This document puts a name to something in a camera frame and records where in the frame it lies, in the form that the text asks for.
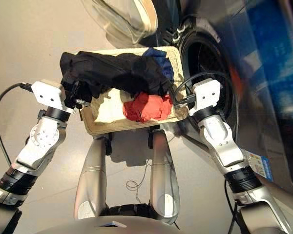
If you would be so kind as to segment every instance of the red cloth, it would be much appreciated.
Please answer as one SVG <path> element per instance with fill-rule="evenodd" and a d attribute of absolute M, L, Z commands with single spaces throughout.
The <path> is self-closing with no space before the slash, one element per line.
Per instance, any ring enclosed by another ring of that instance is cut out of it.
<path fill-rule="evenodd" d="M 150 119 L 166 119 L 171 107 L 172 101 L 168 94 L 161 97 L 141 92 L 134 101 L 124 103 L 123 114 L 127 119 L 143 123 Z"/>

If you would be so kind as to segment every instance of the beige tray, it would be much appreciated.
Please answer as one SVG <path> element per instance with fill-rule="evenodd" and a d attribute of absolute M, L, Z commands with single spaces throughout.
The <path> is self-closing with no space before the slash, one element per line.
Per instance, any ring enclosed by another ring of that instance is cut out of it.
<path fill-rule="evenodd" d="M 167 52 L 167 58 L 174 70 L 174 89 L 183 81 L 183 72 L 180 61 L 179 51 L 173 46 L 155 47 L 158 50 Z M 133 53 L 142 55 L 147 48 L 135 49 L 114 49 L 94 51 L 104 55 L 119 55 L 122 53 Z M 177 99 L 185 98 L 186 91 L 181 89 L 177 95 Z M 179 109 L 172 107 L 171 114 L 165 120 L 150 120 L 145 123 L 135 122 L 126 119 L 123 114 L 123 103 L 133 100 L 125 91 L 118 89 L 110 89 L 109 91 L 100 94 L 98 99 L 93 98 L 89 107 L 81 109 L 81 115 L 87 132 L 90 135 L 98 135 L 122 130 L 145 128 L 154 126 L 160 123 L 176 122 L 183 120 L 188 116 L 188 107 L 184 106 Z"/>

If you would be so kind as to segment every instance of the screw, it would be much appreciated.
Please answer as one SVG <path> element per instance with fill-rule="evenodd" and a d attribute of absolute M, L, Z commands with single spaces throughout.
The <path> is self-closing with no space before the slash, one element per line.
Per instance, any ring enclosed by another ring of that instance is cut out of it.
<path fill-rule="evenodd" d="M 84 101 L 84 100 L 81 100 L 81 99 L 76 99 L 75 102 L 77 104 L 80 104 L 80 105 L 83 105 L 83 106 L 87 106 L 87 107 L 90 106 L 90 103 L 89 102 Z"/>

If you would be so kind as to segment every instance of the blue cloth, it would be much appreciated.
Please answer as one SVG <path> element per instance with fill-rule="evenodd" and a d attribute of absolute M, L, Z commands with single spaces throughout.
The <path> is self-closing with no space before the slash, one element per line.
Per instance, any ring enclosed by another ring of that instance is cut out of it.
<path fill-rule="evenodd" d="M 163 75 L 170 80 L 170 82 L 174 82 L 174 70 L 171 66 L 169 59 L 166 58 L 166 52 L 162 50 L 156 50 L 154 48 L 148 48 L 142 56 L 153 57 L 158 65 L 161 66 L 163 70 Z"/>

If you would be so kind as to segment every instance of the washing machine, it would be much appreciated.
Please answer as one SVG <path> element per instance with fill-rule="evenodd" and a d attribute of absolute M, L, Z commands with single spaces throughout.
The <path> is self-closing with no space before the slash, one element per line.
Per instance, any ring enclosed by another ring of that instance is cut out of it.
<path fill-rule="evenodd" d="M 208 70 L 228 74 L 238 118 L 230 86 L 214 75 L 221 83 L 217 110 L 238 127 L 235 140 L 253 169 L 293 195 L 293 0 L 82 2 L 115 47 L 175 46 L 184 79 Z M 204 148 L 192 117 L 178 124 L 189 147 Z"/>

